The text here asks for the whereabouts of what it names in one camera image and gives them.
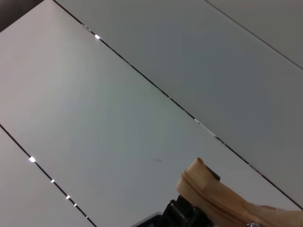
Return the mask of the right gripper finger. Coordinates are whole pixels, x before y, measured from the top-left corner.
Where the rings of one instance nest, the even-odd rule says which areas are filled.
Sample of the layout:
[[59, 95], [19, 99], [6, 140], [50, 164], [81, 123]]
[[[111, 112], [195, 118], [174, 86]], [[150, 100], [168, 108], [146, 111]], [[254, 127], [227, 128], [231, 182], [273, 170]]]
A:
[[162, 214], [163, 227], [213, 227], [214, 224], [198, 207], [181, 195], [171, 200]]
[[220, 176], [215, 173], [212, 169], [210, 169], [208, 166], [206, 166], [207, 170], [212, 174], [212, 176], [217, 180], [217, 181], [220, 181]]

